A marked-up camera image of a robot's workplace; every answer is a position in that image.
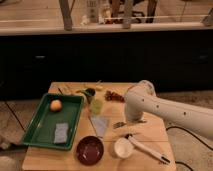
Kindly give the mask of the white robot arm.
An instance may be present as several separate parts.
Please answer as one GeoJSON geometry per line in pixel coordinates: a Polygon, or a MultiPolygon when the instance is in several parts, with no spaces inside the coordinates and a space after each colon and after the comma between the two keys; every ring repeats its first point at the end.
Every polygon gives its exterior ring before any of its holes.
{"type": "Polygon", "coordinates": [[[147,80],[129,87],[124,100],[127,121],[137,122],[148,112],[213,140],[213,109],[159,98],[147,80]]]}

